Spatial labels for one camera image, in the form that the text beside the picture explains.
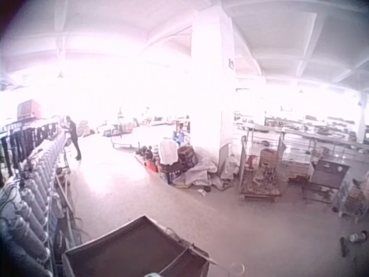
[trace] machinery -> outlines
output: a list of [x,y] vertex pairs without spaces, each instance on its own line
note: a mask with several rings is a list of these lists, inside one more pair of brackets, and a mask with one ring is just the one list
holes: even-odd
[[[13,129],[1,142],[9,177],[0,189],[0,248],[15,263],[7,269],[9,276],[59,276],[56,238],[76,244],[70,220],[64,230],[58,224],[73,214],[57,178],[66,135],[57,126],[45,125],[38,136],[37,129]],[[66,159],[64,164],[69,168]]]

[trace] tiled floor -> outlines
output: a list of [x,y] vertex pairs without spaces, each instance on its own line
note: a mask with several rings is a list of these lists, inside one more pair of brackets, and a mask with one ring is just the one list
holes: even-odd
[[[353,258],[360,268],[368,256],[369,245],[363,245],[342,258],[338,244],[341,236],[369,229],[365,220],[354,224],[324,204],[306,203],[299,188],[289,187],[273,204],[241,201],[232,188],[204,197],[166,185],[108,138],[90,136],[80,147],[82,161],[71,162],[71,191],[90,236],[84,241],[148,215],[223,266],[243,263],[244,276],[353,276]],[[212,266],[209,276],[227,274]]]

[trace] sign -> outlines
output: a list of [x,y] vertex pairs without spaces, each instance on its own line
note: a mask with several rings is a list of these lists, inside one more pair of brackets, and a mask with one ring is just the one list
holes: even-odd
[[235,63],[231,59],[228,59],[228,66],[229,66],[230,69],[234,70]]

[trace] ceiling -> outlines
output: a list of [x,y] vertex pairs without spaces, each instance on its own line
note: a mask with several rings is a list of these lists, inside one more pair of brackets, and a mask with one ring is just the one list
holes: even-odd
[[356,0],[31,0],[0,41],[2,78],[117,56],[189,68],[192,20],[214,2],[233,19],[240,80],[369,91],[369,9]]

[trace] box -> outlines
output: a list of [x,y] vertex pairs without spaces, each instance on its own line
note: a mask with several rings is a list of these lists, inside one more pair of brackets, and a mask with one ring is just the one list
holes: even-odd
[[183,167],[180,162],[176,162],[172,165],[159,165],[159,176],[167,184],[171,185],[173,180],[183,173]]
[[66,277],[206,277],[209,255],[142,216],[62,255]]
[[350,166],[347,164],[320,159],[316,164],[310,164],[309,181],[316,185],[339,189],[349,169]]
[[28,118],[41,119],[41,105],[34,101],[28,100],[18,104],[17,108],[17,120],[23,120]]
[[278,152],[276,150],[265,148],[262,151],[260,151],[259,165],[261,166],[262,164],[267,164],[268,166],[276,166],[277,157]]

